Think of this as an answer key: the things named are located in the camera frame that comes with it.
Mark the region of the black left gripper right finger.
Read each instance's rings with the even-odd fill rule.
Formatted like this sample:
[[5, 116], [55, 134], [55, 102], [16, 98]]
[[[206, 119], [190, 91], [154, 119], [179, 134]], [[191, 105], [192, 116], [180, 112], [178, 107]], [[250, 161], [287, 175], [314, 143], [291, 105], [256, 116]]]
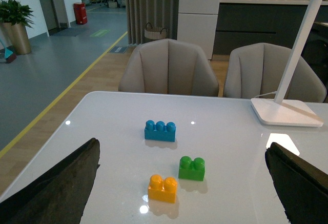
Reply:
[[327, 223], [327, 174], [273, 142], [265, 162], [290, 223]]

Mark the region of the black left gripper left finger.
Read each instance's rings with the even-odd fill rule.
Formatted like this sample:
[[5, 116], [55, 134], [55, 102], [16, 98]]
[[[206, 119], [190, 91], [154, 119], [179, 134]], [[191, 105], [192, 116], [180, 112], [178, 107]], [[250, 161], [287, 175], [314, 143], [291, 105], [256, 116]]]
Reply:
[[99, 167], [92, 138], [1, 202], [1, 223], [80, 223]]

